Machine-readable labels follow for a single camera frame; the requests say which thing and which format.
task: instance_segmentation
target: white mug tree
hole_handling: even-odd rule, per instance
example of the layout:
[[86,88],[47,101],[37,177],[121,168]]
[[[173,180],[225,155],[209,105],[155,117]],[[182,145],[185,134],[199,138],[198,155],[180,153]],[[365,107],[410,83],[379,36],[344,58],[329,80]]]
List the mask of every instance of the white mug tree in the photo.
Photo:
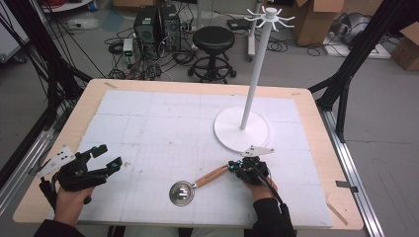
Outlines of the white mug tree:
[[286,28],[293,28],[284,24],[282,21],[294,19],[279,17],[282,9],[277,11],[275,8],[262,7],[263,14],[255,14],[247,10],[255,18],[248,21],[262,20],[263,22],[257,28],[263,27],[262,36],[259,42],[259,49],[256,53],[255,67],[253,69],[252,80],[250,82],[249,92],[245,108],[229,108],[221,112],[214,123],[214,130],[218,140],[231,150],[242,152],[251,145],[266,146],[270,140],[271,131],[265,119],[255,112],[251,111],[253,98],[258,85],[259,76],[265,57],[266,47],[268,45],[271,29],[278,31],[275,23],[278,22]]

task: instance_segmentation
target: round white base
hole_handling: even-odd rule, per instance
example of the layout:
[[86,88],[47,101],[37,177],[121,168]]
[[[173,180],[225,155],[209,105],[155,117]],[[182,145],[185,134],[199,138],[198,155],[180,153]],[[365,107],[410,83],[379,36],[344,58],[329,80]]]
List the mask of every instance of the round white base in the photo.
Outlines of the round white base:
[[246,128],[240,129],[244,108],[234,107],[221,112],[213,128],[218,140],[231,150],[244,152],[251,145],[265,147],[271,136],[268,123],[260,115],[250,112]]

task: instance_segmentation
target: gray floor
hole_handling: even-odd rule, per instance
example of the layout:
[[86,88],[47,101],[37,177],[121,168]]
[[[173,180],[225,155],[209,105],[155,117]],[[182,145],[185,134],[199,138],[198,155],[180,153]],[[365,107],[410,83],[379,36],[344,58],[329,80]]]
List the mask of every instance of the gray floor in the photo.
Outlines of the gray floor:
[[[81,32],[75,39],[105,75],[112,69],[112,56],[104,40],[132,26],[133,14],[115,11],[110,5],[101,11],[85,9],[58,15],[60,19],[93,17],[101,26]],[[213,25],[225,26],[228,17],[215,15]],[[274,33],[291,39],[288,30]],[[79,69],[102,78],[88,59],[69,42]],[[384,45],[388,50],[393,45]],[[236,36],[235,46],[227,53],[237,77],[230,84],[249,84],[254,62],[246,56],[247,38]],[[307,48],[290,47],[286,52],[267,51],[259,85],[308,88],[333,75],[344,58],[307,54]],[[158,80],[197,82],[187,76],[187,67],[178,65]],[[356,74],[349,95],[345,137],[368,196],[385,236],[419,236],[419,72],[407,72],[392,59],[368,59]],[[0,64],[0,167],[12,155],[46,107],[41,83],[31,63],[13,61]],[[18,224],[13,212],[32,178],[28,177],[16,197],[0,216],[2,236],[32,236],[36,225]],[[106,226],[80,226],[87,236],[106,236]],[[360,231],[299,231],[298,236],[368,236]]]

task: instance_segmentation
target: round stool seat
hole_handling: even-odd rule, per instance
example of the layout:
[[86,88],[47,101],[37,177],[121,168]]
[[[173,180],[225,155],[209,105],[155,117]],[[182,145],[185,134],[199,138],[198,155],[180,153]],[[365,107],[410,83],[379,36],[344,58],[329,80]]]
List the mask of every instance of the round stool seat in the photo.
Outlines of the round stool seat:
[[194,33],[194,45],[206,53],[223,53],[234,46],[234,33],[223,27],[204,27]]

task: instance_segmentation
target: cardboard box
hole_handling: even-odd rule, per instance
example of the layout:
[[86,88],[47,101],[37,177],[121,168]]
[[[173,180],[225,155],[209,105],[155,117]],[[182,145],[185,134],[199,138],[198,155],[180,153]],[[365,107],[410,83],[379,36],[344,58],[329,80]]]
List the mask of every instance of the cardboard box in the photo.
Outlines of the cardboard box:
[[293,37],[299,45],[323,45],[336,15],[342,12],[344,0],[295,0]]
[[406,71],[419,71],[419,22],[400,31],[404,38],[391,57]]
[[158,5],[158,0],[113,0],[115,7],[137,8],[143,5]]

